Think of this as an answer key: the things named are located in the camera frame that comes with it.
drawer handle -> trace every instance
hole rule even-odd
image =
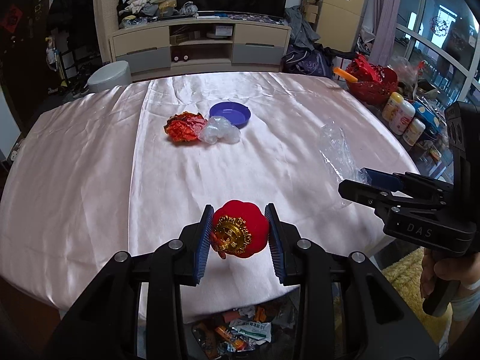
[[[275,47],[274,44],[265,44],[265,43],[246,43],[249,46],[264,46],[264,47]]]
[[[157,50],[158,48],[157,47],[150,47],[149,49],[142,49],[142,50],[137,50],[137,51],[130,51],[127,53],[128,56],[132,55],[132,54],[137,54],[137,53],[142,53],[144,51],[152,51],[152,50]]]

tablecloth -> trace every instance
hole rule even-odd
[[[174,144],[163,130],[183,111],[220,101],[249,107],[233,145]],[[206,204],[274,203],[282,221],[328,252],[372,255],[390,238],[371,208],[339,208],[318,147],[333,120],[358,167],[416,172],[396,138],[333,81],[283,73],[209,73],[87,95],[42,114],[26,137],[0,203],[0,275],[66,310],[120,250],[154,251],[197,222]],[[270,251],[221,260],[210,250],[197,287],[182,287],[185,321],[262,302],[279,284]],[[142,297],[140,314],[145,315]]]

purple bowl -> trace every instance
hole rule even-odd
[[[247,124],[251,112],[248,107],[243,104],[226,101],[217,103],[210,108],[210,117],[212,116],[223,116],[232,125],[240,128]]]

purple curtain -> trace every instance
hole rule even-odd
[[[375,43],[369,62],[386,66],[390,61],[395,40],[397,13],[400,0],[375,0],[373,6],[373,32]]]

yellow cap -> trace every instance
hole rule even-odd
[[[397,103],[401,103],[403,101],[403,96],[398,92],[393,92],[390,97],[394,99]]]

